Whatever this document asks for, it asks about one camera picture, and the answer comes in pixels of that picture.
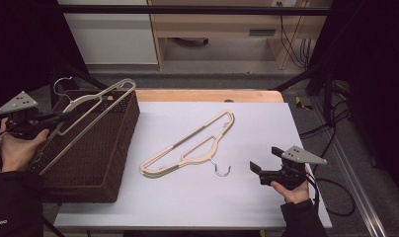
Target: black cable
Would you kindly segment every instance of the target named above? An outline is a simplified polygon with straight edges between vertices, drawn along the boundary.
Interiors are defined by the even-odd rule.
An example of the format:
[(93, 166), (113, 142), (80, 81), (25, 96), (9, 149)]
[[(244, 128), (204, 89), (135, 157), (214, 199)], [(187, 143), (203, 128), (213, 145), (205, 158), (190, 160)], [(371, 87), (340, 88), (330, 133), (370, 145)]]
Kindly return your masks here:
[[(323, 150), (323, 152), (322, 152), (322, 154), (320, 155), (320, 157), (321, 158), (323, 158), (323, 156), (326, 154), (326, 152), (328, 151), (328, 149), (329, 149), (329, 147), (330, 147), (330, 145), (332, 144), (332, 142), (333, 142), (333, 139), (335, 138), (335, 135), (336, 135), (336, 120), (335, 120), (335, 111), (336, 111), (336, 109), (337, 109), (337, 106), (339, 106), (340, 104), (343, 104), (343, 103), (346, 103), (347, 101), (341, 101), (341, 102), (339, 102), (339, 103), (337, 103), (333, 108), (332, 108), (332, 121), (331, 121), (331, 124), (332, 124), (332, 127), (333, 127), (333, 134), (332, 134), (332, 136), (331, 136), (331, 138), (329, 139), (329, 142), (328, 142), (328, 144), (326, 145), (326, 147), (325, 147), (325, 149)], [(316, 170), (317, 170), (317, 168), (319, 167), (319, 165), (315, 165), (314, 167), (313, 167), (313, 170), (312, 170), (312, 172), (313, 172), (313, 174), (315, 174), (316, 173)]]
[[(346, 116), (344, 116), (344, 117), (341, 117), (341, 115), (344, 114), (344, 113), (346, 113), (346, 112), (349, 112), (349, 111), (350, 111), (350, 110), (345, 110), (345, 111), (341, 112), (340, 114), (338, 114), (337, 116), (335, 116), (335, 117), (334, 117), (334, 120), (336, 121), (336, 123), (338, 123), (339, 121), (341, 121), (341, 120), (343, 120), (343, 119), (348, 118), (349, 115), (346, 115)], [(329, 130), (330, 128), (332, 128), (332, 127), (330, 127), (328, 123), (324, 123), (324, 124), (322, 124), (322, 125), (320, 125), (320, 126), (318, 126), (318, 127), (316, 127), (316, 128), (313, 128), (313, 129), (309, 130), (309, 131), (300, 133), (299, 136), (300, 136), (300, 139), (306, 139), (306, 138), (312, 137), (312, 136), (314, 136), (314, 135), (316, 135), (316, 134), (318, 134), (318, 133), (320, 133), (320, 132), (327, 131), (327, 130)]]
[(348, 98), (350, 96), (350, 92), (343, 90), (335, 81), (333, 86), (333, 91), (339, 93), (342, 97)]
[(339, 106), (340, 104), (348, 104), (348, 100), (344, 100), (344, 101), (340, 101), (338, 102), (333, 108), (335, 109), (337, 106)]
[(287, 40), (288, 43), (289, 43), (289, 46), (290, 46), (290, 48), (291, 48), (291, 51), (292, 51), (292, 53), (294, 54), (295, 59), (297, 59), (297, 56), (295, 55), (295, 52), (294, 52), (294, 48), (292, 48), (292, 45), (291, 45), (291, 43), (289, 42), (289, 38), (288, 38), (288, 36), (286, 35), (285, 30), (283, 29), (282, 15), (280, 15), (279, 18), (280, 18), (280, 42), (282, 43), (283, 48), (285, 48), (286, 53), (288, 53), (289, 58), (291, 58), (292, 63), (294, 63), (295, 66), (301, 67), (301, 68), (302, 68), (303, 65), (297, 65), (297, 63), (295, 62), (294, 58), (291, 56), (291, 53), (289, 52), (288, 48), (285, 46), (285, 43), (283, 43), (283, 37), (282, 37), (282, 35), (285, 34), (286, 40)]
[(48, 229), (50, 229), (52, 231), (52, 233), (54, 233), (56, 236), (58, 237), (65, 237), (57, 228), (55, 228), (51, 222), (49, 222), (45, 216), (42, 216), (42, 222), (43, 224), (48, 227)]
[(348, 216), (351, 216), (352, 214), (354, 214), (354, 212), (357, 209), (357, 204), (356, 204), (356, 201), (355, 201), (354, 197), (351, 195), (351, 192), (348, 191), (348, 189), (346, 187), (344, 187), (344, 186), (342, 186), (339, 183), (336, 183), (334, 181), (328, 180), (328, 179), (317, 179), (317, 182), (320, 182), (320, 181), (336, 185), (339, 188), (343, 189), (348, 194), (348, 196), (351, 198), (351, 202), (353, 203), (353, 206), (351, 207), (351, 210), (349, 212), (346, 212), (346, 213), (335, 212), (332, 209), (328, 208), (328, 206), (326, 206), (326, 210), (329, 213), (334, 214), (334, 215), (338, 215), (338, 216), (343, 216), (343, 217), (348, 217)]
[[(344, 116), (344, 117), (338, 118), (338, 119), (336, 120), (336, 123), (338, 123), (339, 121), (341, 121), (341, 120), (343, 120), (343, 119), (347, 119), (347, 118), (349, 118), (349, 117), (350, 117), (350, 115), (346, 115), (346, 116)], [(323, 129), (323, 130), (319, 129), (319, 130), (314, 131), (314, 132), (309, 133), (309, 134), (300, 135), (300, 139), (301, 139), (301, 140), (304, 140), (304, 139), (307, 139), (307, 138), (311, 138), (311, 137), (313, 137), (313, 136), (315, 136), (315, 135), (317, 135), (317, 134), (320, 134), (320, 133), (322, 133), (322, 132), (328, 131), (328, 130), (330, 130), (331, 128), (332, 128), (332, 127), (328, 127), (328, 128)]]
[(319, 212), (320, 192), (316, 185), (316, 179), (309, 173), (307, 173), (307, 175), (308, 175), (308, 177), (306, 176), (306, 180), (308, 183), (310, 183), (311, 186), (313, 186), (314, 191), (315, 191), (314, 208), (316, 209), (316, 212)]
[(307, 69), (310, 59), (311, 39), (302, 39), (300, 45), (300, 60)]

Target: black sleeve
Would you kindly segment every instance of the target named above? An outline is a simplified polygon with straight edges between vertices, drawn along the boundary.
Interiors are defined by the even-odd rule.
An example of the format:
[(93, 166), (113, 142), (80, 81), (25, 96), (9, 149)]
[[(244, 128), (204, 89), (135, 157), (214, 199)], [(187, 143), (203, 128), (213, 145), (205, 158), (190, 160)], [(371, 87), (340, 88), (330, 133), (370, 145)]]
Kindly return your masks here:
[(328, 236), (311, 199), (298, 204), (287, 203), (280, 209), (286, 223), (282, 237)]
[(42, 236), (42, 177), (0, 173), (0, 236)]

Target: gray floor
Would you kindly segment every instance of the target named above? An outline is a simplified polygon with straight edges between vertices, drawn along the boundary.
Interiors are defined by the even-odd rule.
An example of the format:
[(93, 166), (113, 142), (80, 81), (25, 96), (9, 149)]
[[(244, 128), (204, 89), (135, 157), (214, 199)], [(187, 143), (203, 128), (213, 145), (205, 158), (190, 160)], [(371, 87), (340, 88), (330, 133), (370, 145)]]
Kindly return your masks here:
[[(116, 66), (91, 65), (93, 76), (111, 84), (116, 80), (130, 77), (138, 88), (239, 88), (268, 89), (288, 80), (302, 69), (289, 63), (284, 71), (278, 71), (264, 39), (210, 39), (209, 44), (171, 40), (167, 50), (166, 63), (162, 71), (154, 66)], [(306, 81), (284, 91), (283, 98), (289, 103), (299, 133), (310, 130), (324, 121), (317, 108), (322, 103), (320, 96), (308, 98), (303, 88)], [(47, 87), (32, 92), (35, 99), (47, 98)], [(297, 108), (295, 98), (299, 96), (305, 105), (313, 106), (308, 111)], [(334, 96), (334, 103), (341, 99)], [(338, 112), (346, 106), (338, 107)], [(320, 155), (329, 141), (332, 130), (303, 139), (304, 148)], [(391, 181), (387, 171), (374, 169), (370, 155), (361, 141), (351, 119), (337, 124), (336, 141), (325, 155), (329, 161), (326, 167), (319, 167), (316, 178), (335, 181), (348, 189), (350, 181), (341, 168), (342, 158), (346, 156), (352, 170), (360, 181), (363, 193), (378, 216), (385, 234), (370, 233), (364, 217), (364, 206), (359, 205), (356, 212), (348, 217), (330, 214), (333, 228), (329, 236), (399, 236), (399, 191)], [(327, 206), (336, 212), (345, 213), (351, 209), (349, 196), (341, 189), (320, 182), (319, 187)], [(46, 204), (44, 214), (50, 221), (55, 219), (58, 206)], [(79, 230), (63, 230), (67, 236), (82, 236)], [(120, 232), (97, 231), (98, 236), (121, 236)], [(269, 230), (267, 236), (280, 236), (281, 230)]]

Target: floor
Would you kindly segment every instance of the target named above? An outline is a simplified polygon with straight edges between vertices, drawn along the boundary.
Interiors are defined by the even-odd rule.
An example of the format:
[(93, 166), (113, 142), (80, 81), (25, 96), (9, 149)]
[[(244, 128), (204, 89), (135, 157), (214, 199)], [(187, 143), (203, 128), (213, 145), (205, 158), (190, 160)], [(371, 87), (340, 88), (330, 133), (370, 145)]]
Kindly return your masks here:
[[(106, 84), (130, 77), (139, 88), (197, 89), (269, 89), (303, 70), (289, 63), (285, 70), (279, 71), (264, 39), (209, 39), (208, 44), (172, 39), (163, 70), (152, 65), (89, 65), (89, 68), (93, 77)], [(307, 97), (303, 90), (307, 82), (300, 82), (282, 92), (300, 134), (325, 122), (320, 116), (323, 92)], [(79, 82), (79, 85), (88, 86), (84, 82)], [(47, 90), (47, 87), (41, 88), (32, 94), (46, 98)], [(311, 106), (312, 110), (299, 108), (296, 97), (301, 99), (304, 106)], [(333, 98), (334, 104), (343, 100), (338, 94)], [(348, 114), (346, 105), (338, 106), (336, 115), (340, 112), (344, 112), (345, 116)], [(333, 134), (334, 130), (330, 129), (305, 138), (302, 140), (303, 146), (320, 155)], [(328, 208), (344, 215), (330, 214), (334, 227), (328, 230), (329, 236), (399, 236), (399, 191), (387, 171), (372, 168), (369, 152), (360, 139), (352, 117), (337, 123), (335, 137), (324, 158), (330, 165), (318, 168), (316, 178), (340, 184), (357, 200), (356, 211), (345, 216), (353, 208), (347, 192), (330, 182), (319, 182)], [(44, 215), (51, 222), (57, 212), (58, 206), (55, 204), (44, 206)], [(82, 230), (62, 231), (67, 236), (86, 236)], [(276, 237), (280, 234), (281, 230), (269, 230), (266, 235)], [(120, 231), (92, 231), (92, 236), (121, 235)], [(45, 236), (55, 235), (46, 230)]]

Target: white plastic hanger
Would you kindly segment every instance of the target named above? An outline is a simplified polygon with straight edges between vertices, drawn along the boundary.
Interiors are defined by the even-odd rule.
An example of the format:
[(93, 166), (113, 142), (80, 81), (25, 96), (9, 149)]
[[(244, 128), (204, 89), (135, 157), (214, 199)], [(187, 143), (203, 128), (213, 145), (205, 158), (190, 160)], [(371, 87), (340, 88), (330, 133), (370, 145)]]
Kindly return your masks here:
[[(169, 166), (169, 167), (161, 168), (161, 169), (156, 170), (156, 171), (151, 171), (151, 170), (147, 169), (150, 165), (152, 165), (153, 163), (158, 161), (160, 158), (164, 157), (166, 154), (171, 152), (173, 149), (175, 149), (176, 147), (178, 147), (179, 145), (181, 145), (182, 143), (184, 143), (185, 141), (187, 141), (191, 137), (195, 136), (201, 130), (203, 130), (204, 128), (206, 128), (207, 126), (209, 126), (210, 124), (212, 124), (213, 122), (215, 122), (216, 120), (220, 119), (223, 116), (227, 116), (228, 117), (228, 122), (226, 122), (224, 124), (223, 129), (217, 135), (212, 135), (212, 136), (206, 138), (204, 141), (200, 142), (198, 145), (196, 145), (195, 147), (191, 148), (190, 150), (188, 150), (187, 152), (182, 154), (181, 155), (181, 162), (179, 162), (178, 164)], [(218, 172), (216, 163), (212, 160), (212, 156), (217, 151), (218, 141), (223, 137), (223, 135), (228, 131), (228, 129), (230, 129), (230, 127), (233, 125), (233, 122), (234, 122), (234, 115), (230, 111), (223, 111), (223, 112), (219, 113), (214, 118), (210, 119), (209, 121), (204, 123), (202, 126), (197, 128), (194, 132), (191, 132), (190, 134), (188, 134), (187, 136), (185, 136), (184, 138), (182, 138), (181, 140), (179, 140), (175, 144), (165, 148), (164, 150), (162, 150), (158, 154), (152, 156), (151, 158), (149, 158), (148, 160), (143, 162), (140, 165), (141, 174), (143, 176), (145, 176), (145, 177), (148, 177), (148, 178), (159, 178), (159, 177), (164, 176), (164, 175), (166, 175), (168, 173), (171, 173), (171, 172), (173, 172), (173, 171), (175, 171), (175, 170), (177, 170), (179, 168), (182, 168), (182, 167), (184, 167), (186, 165), (198, 165), (198, 164), (202, 164), (202, 163), (204, 163), (206, 161), (211, 161), (212, 164), (215, 166), (215, 174), (216, 175), (221, 176), (221, 177), (227, 176), (230, 173), (230, 167), (228, 168), (228, 172), (226, 174), (220, 174)], [(187, 158), (187, 156), (189, 154), (191, 154), (193, 151), (195, 151), (197, 148), (199, 148), (200, 146), (205, 144), (210, 139), (213, 139), (214, 141), (212, 143), (211, 149), (205, 155), (203, 155), (203, 156), (201, 156), (199, 158), (193, 158), (193, 159), (188, 159)]]

